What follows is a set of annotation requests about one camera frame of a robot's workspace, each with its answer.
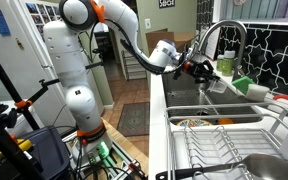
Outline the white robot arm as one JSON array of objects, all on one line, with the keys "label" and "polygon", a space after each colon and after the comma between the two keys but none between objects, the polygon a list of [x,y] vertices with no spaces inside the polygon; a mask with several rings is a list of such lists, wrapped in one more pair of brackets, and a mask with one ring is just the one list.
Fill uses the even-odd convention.
[{"label": "white robot arm", "polygon": [[155,75],[179,71],[205,80],[218,78],[209,63],[191,61],[187,51],[177,51],[169,40],[160,40],[153,53],[145,55],[138,47],[137,15],[122,0],[61,0],[59,13],[60,19],[44,25],[43,31],[48,53],[65,89],[66,105],[78,126],[78,142],[72,148],[76,160],[107,155],[112,147],[87,82],[79,33],[101,22],[119,30],[124,48]]}]

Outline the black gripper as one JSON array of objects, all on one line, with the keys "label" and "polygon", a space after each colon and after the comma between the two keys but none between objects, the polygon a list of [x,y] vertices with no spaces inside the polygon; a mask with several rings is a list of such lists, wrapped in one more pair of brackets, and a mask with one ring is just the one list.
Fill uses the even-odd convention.
[{"label": "black gripper", "polygon": [[186,61],[182,67],[182,71],[191,75],[196,82],[217,82],[220,77],[213,75],[214,68],[208,60],[196,62],[193,60]]}]

